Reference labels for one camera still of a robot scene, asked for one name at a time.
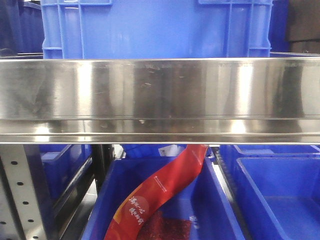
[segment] white label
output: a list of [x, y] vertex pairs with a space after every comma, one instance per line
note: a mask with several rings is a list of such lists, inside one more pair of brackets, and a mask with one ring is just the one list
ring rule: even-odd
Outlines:
[[169, 146], [159, 148], [159, 154], [162, 157], [176, 157], [178, 156], [185, 148], [182, 146], [178, 146], [176, 144], [172, 144]]

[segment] blue plastic crate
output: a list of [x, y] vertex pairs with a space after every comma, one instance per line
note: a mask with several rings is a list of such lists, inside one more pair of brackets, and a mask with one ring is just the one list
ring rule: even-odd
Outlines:
[[[12, 52], [41, 53], [45, 34], [40, 5], [23, 0], [5, 0], [5, 6], [1, 8], [1, 11], [6, 10], [9, 23], [1, 34], [12, 35]], [[2, 40], [0, 48], [6, 48], [8, 44], [4, 45]]]
[[221, 145], [222, 161], [232, 180], [236, 181], [238, 158], [316, 158], [320, 148], [315, 145]]
[[22, 45], [19, 53], [42, 53], [45, 39], [41, 7], [32, 2], [22, 1], [19, 6]]
[[320, 159], [239, 158], [237, 202], [255, 240], [318, 240]]
[[60, 197], [69, 183], [71, 145], [39, 145], [41, 160], [52, 199]]
[[[125, 151], [125, 158], [137, 159], [144, 157], [174, 157], [176, 155], [170, 155], [165, 150], [166, 147], [176, 145], [180, 151], [184, 150], [186, 144], [122, 144]], [[209, 147], [206, 152], [206, 157], [213, 157], [214, 153]]]
[[273, 52], [289, 52], [286, 40], [289, 0], [273, 0], [269, 39]]
[[47, 59], [268, 57], [272, 0], [41, 0]]
[[[116, 210], [146, 178], [169, 163], [173, 157], [122, 159], [112, 163], [99, 193], [82, 240], [102, 240]], [[190, 218], [190, 240], [244, 240], [229, 201], [205, 159], [202, 172], [182, 192], [165, 203], [161, 210], [167, 218]]]
[[88, 159], [91, 148], [87, 144], [41, 144], [39, 149], [50, 195], [57, 199]]

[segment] red plastic bag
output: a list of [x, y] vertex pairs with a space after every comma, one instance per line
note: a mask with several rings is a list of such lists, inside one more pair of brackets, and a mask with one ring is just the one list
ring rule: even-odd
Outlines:
[[207, 148], [188, 145], [176, 159], [141, 183], [117, 209], [104, 240], [136, 240], [153, 213], [199, 175]]

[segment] stainless steel shelf edge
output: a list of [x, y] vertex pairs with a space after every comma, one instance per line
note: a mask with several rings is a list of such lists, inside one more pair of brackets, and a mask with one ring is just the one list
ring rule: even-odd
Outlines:
[[320, 143], [320, 57], [0, 60], [0, 143]]

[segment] storage rack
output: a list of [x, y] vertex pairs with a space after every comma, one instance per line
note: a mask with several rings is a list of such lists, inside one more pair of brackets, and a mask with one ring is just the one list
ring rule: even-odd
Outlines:
[[[61, 237], [75, 211], [69, 206], [94, 175], [101, 185], [110, 144], [320, 143], [320, 57], [274, 56], [0, 60], [5, 239]], [[55, 208], [34, 145], [48, 143], [96, 144], [93, 164], [86, 161]]]

